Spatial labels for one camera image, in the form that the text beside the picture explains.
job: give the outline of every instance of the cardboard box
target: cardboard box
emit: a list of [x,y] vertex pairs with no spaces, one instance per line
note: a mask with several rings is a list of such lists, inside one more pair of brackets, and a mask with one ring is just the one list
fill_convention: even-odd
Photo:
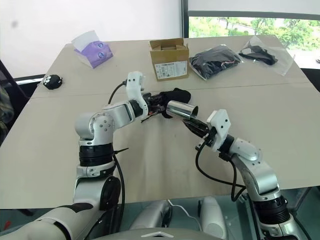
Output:
[[150,41],[150,56],[156,79],[166,81],[188,77],[189,49],[183,38]]

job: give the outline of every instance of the white wall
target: white wall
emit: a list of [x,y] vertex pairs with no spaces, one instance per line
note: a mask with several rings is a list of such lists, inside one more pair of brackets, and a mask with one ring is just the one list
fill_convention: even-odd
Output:
[[44,74],[63,46],[95,30],[103,41],[178,38],[180,0],[0,0],[0,59],[14,78]]
[[320,15],[320,0],[188,0],[189,11],[278,12]]

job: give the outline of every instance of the green foliage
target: green foliage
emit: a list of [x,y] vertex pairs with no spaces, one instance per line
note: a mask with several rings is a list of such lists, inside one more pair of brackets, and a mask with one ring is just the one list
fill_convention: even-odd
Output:
[[238,28],[230,29],[229,36],[248,36],[248,31],[238,31]]
[[189,37],[219,37],[227,36],[228,30],[221,27],[215,17],[191,17],[189,23]]
[[276,35],[288,49],[320,49],[320,21],[256,17],[250,23],[241,17],[190,17],[189,36]]

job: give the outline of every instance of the black cable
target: black cable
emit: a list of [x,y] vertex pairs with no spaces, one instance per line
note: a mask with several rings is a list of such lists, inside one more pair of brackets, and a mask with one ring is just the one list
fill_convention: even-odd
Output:
[[115,162],[116,168],[118,169],[119,176],[120,176],[120,182],[121,182],[121,207],[120,207],[120,215],[119,215],[119,220],[118,220],[118,225],[116,226],[115,232],[118,233],[120,230],[121,226],[121,221],[122,217],[124,215],[125,211],[125,200],[126,200],[126,192],[125,192],[125,180],[124,180],[124,175],[122,173],[120,164],[118,162],[118,159],[116,155],[113,155],[113,160]]
[[310,187],[307,187],[306,190],[303,192],[303,194],[301,194],[299,196],[299,198],[297,199],[296,203],[295,203],[295,206],[292,207],[291,209],[289,209],[290,213],[292,215],[297,215],[297,211],[299,210],[301,204],[303,203],[303,201],[305,200],[306,196],[308,195],[308,193],[310,192],[311,190],[311,186]]
[[303,231],[304,235],[306,236],[306,238],[308,240],[312,240],[309,233],[307,232],[307,230],[305,229],[305,227],[302,225],[302,223],[299,221],[299,219],[297,218],[297,216],[295,214],[292,215],[293,219],[295,220],[295,222],[299,225],[299,227],[301,228],[301,230]]
[[116,86],[116,88],[115,88],[115,89],[113,90],[113,92],[111,93],[111,96],[110,96],[110,98],[109,98],[108,104],[111,103],[112,98],[114,97],[116,91],[117,91],[119,88],[121,88],[122,86],[126,85],[126,83],[127,83],[127,80],[123,81],[121,84],[119,84],[118,86]]
[[153,117],[153,116],[155,116],[155,115],[158,115],[158,114],[159,114],[158,112],[155,112],[155,113],[149,115],[147,118],[141,120],[141,123],[143,123],[144,121],[146,121],[146,120],[148,120],[149,118],[151,118],[151,117]]
[[232,189],[231,189],[231,200],[232,200],[232,202],[235,202],[238,200],[238,198],[243,193],[243,191],[246,190],[246,187],[245,186],[242,187],[240,189],[240,191],[235,196],[236,184],[237,184],[237,169],[236,169],[235,164],[232,161],[230,161],[229,163],[232,165],[232,168],[233,168],[233,182],[232,182]]
[[248,198],[248,201],[249,201],[249,205],[250,205],[250,211],[251,211],[251,216],[252,216],[252,220],[253,220],[256,240],[261,240],[260,232],[259,232],[259,225],[258,225],[258,221],[257,221],[257,216],[256,216],[256,212],[255,212],[255,209],[254,209],[254,204],[252,203],[250,197]]
[[115,226],[114,226],[114,222],[117,220],[117,209],[118,209],[118,205],[114,206],[112,208],[112,212],[111,212],[111,221],[110,221],[110,225],[109,225],[109,229],[108,229],[108,235],[109,234],[114,234],[115,232]]
[[[224,180],[220,180],[220,179],[217,179],[217,178],[215,178],[215,177],[212,177],[212,176],[208,175],[207,173],[205,173],[205,172],[200,168],[200,166],[199,166],[199,156],[200,156],[200,153],[201,153],[202,149],[205,147],[206,144],[207,144],[207,142],[204,141],[204,142],[202,143],[202,145],[200,146],[198,152],[196,153],[196,156],[195,156],[195,166],[196,166],[196,169],[198,169],[198,171],[199,171],[200,173],[202,173],[202,174],[203,174],[205,177],[207,177],[208,179],[211,179],[211,180],[216,181],[216,182],[221,183],[221,184],[227,184],[227,185],[233,186],[234,183],[231,183],[231,182],[228,182],[228,181],[224,181]],[[246,189],[246,186],[241,185],[241,184],[237,184],[237,183],[236,183],[235,186]]]
[[108,211],[105,211],[101,217],[95,222],[95,224],[92,226],[92,228],[90,229],[90,231],[88,232],[88,234],[85,236],[84,240],[88,240],[88,237],[90,236],[90,234],[92,233],[92,231],[96,228],[96,226],[98,226],[98,224],[100,223],[100,221],[105,217],[106,214],[108,214]]

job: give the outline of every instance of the tissue box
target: tissue box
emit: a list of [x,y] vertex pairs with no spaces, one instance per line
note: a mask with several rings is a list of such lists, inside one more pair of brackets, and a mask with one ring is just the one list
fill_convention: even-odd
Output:
[[150,41],[150,56],[158,81],[188,76],[189,49],[183,38]]
[[71,42],[80,61],[93,69],[113,56],[109,45],[100,41],[95,31],[88,31]]

